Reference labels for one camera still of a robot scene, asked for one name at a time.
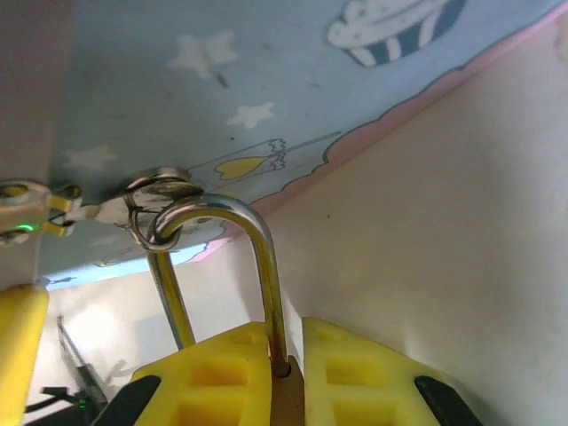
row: metal hook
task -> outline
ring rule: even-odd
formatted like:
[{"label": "metal hook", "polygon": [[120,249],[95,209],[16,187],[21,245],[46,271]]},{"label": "metal hook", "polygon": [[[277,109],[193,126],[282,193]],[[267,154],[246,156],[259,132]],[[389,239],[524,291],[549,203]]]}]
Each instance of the metal hook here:
[{"label": "metal hook", "polygon": [[[262,292],[272,373],[277,377],[287,376],[290,365],[286,349],[284,314],[276,256],[268,226],[260,215],[244,202],[225,195],[206,193],[171,203],[150,225],[152,235],[149,240],[159,245],[169,239],[185,222],[198,217],[216,217],[231,221],[249,236],[255,253]],[[181,303],[181,293],[170,254],[163,251],[148,251],[147,257],[178,347],[185,347],[184,341],[191,340],[188,334],[188,330],[191,333],[191,328],[185,307]]]}]

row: green led light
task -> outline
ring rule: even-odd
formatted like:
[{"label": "green led light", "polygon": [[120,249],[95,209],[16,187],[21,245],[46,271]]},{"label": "green led light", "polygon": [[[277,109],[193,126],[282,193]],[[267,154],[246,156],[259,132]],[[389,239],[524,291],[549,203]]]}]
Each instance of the green led light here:
[{"label": "green led light", "polygon": [[18,225],[18,229],[25,229],[31,233],[36,230],[32,225]]}]

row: black cable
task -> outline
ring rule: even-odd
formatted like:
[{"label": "black cable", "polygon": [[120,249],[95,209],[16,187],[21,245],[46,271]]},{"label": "black cable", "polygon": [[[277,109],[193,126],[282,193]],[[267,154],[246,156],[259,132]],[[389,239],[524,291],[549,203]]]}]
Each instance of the black cable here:
[{"label": "black cable", "polygon": [[47,406],[50,406],[60,401],[66,401],[69,404],[76,404],[77,399],[66,393],[61,395],[56,395],[52,398],[48,398],[43,401],[36,402],[35,404],[26,406],[26,413],[32,413],[34,411],[41,410],[42,408],[46,408]]}]

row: cream wall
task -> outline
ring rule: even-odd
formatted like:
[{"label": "cream wall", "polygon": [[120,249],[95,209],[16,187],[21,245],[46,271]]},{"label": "cream wall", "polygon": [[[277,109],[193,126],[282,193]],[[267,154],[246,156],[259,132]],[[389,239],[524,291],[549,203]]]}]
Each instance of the cream wall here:
[{"label": "cream wall", "polygon": [[[546,28],[268,218],[293,351],[295,312],[332,320],[447,373],[486,425],[565,426],[564,33]],[[198,338],[262,318],[244,239],[178,273]],[[58,312],[103,376],[174,350],[149,274],[54,292]],[[68,381],[52,323],[30,400]]]}]

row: black rubber pad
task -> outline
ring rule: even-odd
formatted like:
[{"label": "black rubber pad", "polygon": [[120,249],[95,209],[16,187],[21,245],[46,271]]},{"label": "black rubber pad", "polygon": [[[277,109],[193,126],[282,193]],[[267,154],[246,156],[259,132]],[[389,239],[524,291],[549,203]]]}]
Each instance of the black rubber pad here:
[{"label": "black rubber pad", "polygon": [[161,381],[147,375],[124,386],[91,426],[134,426]]},{"label": "black rubber pad", "polygon": [[440,426],[483,426],[451,386],[427,375],[416,377],[414,384]]}]

